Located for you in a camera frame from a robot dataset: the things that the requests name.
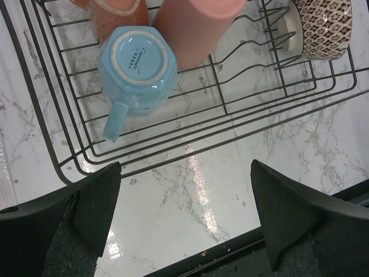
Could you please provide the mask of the tall pink plastic cup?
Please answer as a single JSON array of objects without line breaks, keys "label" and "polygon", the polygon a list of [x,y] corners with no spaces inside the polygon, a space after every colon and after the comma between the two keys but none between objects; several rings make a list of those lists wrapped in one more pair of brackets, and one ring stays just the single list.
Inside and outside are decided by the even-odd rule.
[{"label": "tall pink plastic cup", "polygon": [[192,69],[205,62],[245,4],[244,0],[163,1],[152,26],[168,43],[178,69]]}]

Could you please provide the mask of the light blue ceramic mug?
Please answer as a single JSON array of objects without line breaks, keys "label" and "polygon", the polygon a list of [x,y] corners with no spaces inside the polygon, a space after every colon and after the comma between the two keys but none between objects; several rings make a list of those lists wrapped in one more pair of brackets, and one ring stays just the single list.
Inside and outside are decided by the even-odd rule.
[{"label": "light blue ceramic mug", "polygon": [[115,142],[128,118],[152,114],[177,84],[176,58],[153,27],[116,28],[102,44],[97,62],[102,91],[112,100],[105,140]]}]

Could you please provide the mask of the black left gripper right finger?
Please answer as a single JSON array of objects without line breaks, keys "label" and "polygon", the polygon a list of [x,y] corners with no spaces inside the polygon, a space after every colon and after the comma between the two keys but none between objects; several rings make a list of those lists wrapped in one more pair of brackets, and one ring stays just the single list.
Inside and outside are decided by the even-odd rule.
[{"label": "black left gripper right finger", "polygon": [[324,194],[257,160],[251,185],[278,276],[368,276],[368,206]]}]

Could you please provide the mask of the pink patterned ceramic mug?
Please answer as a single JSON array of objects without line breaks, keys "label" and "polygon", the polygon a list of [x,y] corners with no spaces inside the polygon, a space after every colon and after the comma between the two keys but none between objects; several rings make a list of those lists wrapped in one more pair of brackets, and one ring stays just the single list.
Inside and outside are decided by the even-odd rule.
[{"label": "pink patterned ceramic mug", "polygon": [[88,12],[92,32],[100,44],[118,27],[149,25],[145,0],[90,0],[72,3]]}]

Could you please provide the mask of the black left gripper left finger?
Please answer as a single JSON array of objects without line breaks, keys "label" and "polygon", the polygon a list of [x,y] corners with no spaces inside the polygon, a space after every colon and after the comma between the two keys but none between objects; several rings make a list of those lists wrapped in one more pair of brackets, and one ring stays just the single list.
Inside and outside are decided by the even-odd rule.
[{"label": "black left gripper left finger", "polygon": [[71,185],[1,210],[1,276],[93,276],[121,186],[112,163]]}]

